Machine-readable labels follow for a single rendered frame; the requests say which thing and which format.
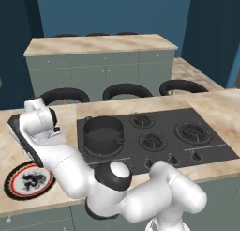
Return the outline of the grey-green drawer front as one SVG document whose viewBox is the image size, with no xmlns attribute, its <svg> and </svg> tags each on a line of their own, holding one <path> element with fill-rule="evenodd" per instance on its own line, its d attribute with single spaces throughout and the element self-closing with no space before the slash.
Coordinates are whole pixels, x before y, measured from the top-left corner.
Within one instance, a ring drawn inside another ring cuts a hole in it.
<svg viewBox="0 0 240 231">
<path fill-rule="evenodd" d="M 70 208 L 54 208 L 0 218 L 0 231 L 75 231 Z"/>
</svg>

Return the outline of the dark grey pot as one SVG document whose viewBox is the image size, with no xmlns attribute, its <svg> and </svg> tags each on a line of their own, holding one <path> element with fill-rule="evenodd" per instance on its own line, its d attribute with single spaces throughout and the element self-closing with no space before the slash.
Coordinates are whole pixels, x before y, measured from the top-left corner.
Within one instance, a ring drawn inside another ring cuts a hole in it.
<svg viewBox="0 0 240 231">
<path fill-rule="evenodd" d="M 119 152 L 125 143 L 124 126 L 113 116 L 89 116 L 84 120 L 83 143 L 92 155 L 111 156 Z"/>
</svg>

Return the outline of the grey-green cupboard door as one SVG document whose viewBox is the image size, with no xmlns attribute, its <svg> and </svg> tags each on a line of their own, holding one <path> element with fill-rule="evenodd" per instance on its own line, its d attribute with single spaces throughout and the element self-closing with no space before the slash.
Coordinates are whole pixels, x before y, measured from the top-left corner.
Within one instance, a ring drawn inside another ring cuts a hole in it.
<svg viewBox="0 0 240 231">
<path fill-rule="evenodd" d="M 223 178 L 200 183 L 207 194 L 207 205 L 198 214 L 185 213 L 184 222 L 191 231 L 217 231 L 220 221 L 228 209 L 240 185 L 240 177 Z"/>
</svg>

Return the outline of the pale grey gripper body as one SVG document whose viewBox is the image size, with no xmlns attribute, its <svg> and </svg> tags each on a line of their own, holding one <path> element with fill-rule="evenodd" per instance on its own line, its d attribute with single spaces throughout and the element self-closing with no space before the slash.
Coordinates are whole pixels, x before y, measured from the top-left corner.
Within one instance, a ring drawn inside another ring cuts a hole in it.
<svg viewBox="0 0 240 231">
<path fill-rule="evenodd" d="M 65 143 L 65 134 L 61 129 L 53 129 L 34 135 L 33 140 L 39 146 L 62 145 Z"/>
</svg>

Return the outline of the grey-green island cupboards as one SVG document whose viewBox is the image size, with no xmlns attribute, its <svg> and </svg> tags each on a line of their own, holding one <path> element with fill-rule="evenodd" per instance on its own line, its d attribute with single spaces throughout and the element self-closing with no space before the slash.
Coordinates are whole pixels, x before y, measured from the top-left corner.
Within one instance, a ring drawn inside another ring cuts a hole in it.
<svg viewBox="0 0 240 231">
<path fill-rule="evenodd" d="M 26 58 L 34 93 L 59 87 L 75 87 L 91 101 L 102 99 L 103 91 L 116 84 L 138 84 L 152 95 L 169 80 L 173 69 L 173 50 L 28 56 Z"/>
</svg>

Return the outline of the black hob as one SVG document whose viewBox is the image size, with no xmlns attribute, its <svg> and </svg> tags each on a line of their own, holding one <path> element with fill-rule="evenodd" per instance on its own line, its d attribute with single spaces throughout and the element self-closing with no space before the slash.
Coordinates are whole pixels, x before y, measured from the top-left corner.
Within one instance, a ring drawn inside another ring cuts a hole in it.
<svg viewBox="0 0 240 231">
<path fill-rule="evenodd" d="M 84 119 L 77 121 L 78 149 L 90 167 L 119 161 L 126 164 L 134 175 L 145 174 L 146 160 L 165 161 L 174 156 L 179 164 L 175 168 L 212 162 L 236 160 L 237 154 L 192 108 L 151 113 L 117 115 L 124 126 L 125 143 L 111 156 L 97 157 L 89 153 L 83 143 Z M 195 162 L 191 156 L 202 156 Z"/>
</svg>

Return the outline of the dragon print plate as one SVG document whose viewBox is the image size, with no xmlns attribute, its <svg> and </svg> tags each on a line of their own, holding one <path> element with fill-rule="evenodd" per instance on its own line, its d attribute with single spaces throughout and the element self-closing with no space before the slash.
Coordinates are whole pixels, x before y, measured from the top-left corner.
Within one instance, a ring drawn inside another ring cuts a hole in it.
<svg viewBox="0 0 240 231">
<path fill-rule="evenodd" d="M 46 193 L 54 183 L 52 171 L 39 168 L 34 162 L 24 162 L 7 175 L 4 192 L 13 200 L 31 200 Z"/>
</svg>

